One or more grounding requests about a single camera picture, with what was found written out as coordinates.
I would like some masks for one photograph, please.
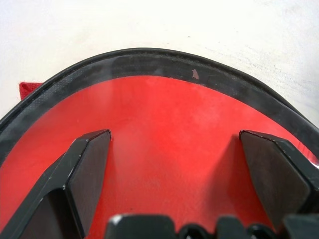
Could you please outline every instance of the red foam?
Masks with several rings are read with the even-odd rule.
[[[75,138],[103,128],[113,139],[88,238],[102,238],[119,213],[167,214],[177,228],[197,222],[209,231],[225,214],[270,225],[238,133],[261,131],[304,147],[262,113],[201,85],[159,76],[101,82],[50,109],[10,152],[0,168],[0,230]]]

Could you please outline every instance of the red fabric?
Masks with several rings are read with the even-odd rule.
[[[32,91],[38,88],[42,83],[29,83],[29,82],[21,82],[19,84],[19,91],[21,100],[27,97]]]
[[[48,109],[11,150],[0,168],[0,231],[72,141],[102,128],[112,141],[91,239],[103,238],[108,219],[125,213],[169,215],[177,230],[190,222],[211,229],[229,214],[246,226],[270,226],[238,132],[303,146],[254,108],[198,84],[159,76],[103,81]]]

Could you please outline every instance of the white surface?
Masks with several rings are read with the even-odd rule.
[[[319,1],[0,2],[0,117],[18,83],[123,48],[189,52],[246,72],[319,126]]]

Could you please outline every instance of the white wall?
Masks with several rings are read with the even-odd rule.
[[[319,126],[317,0],[0,1],[0,117],[18,83],[85,58],[158,47],[204,56],[268,84]]]

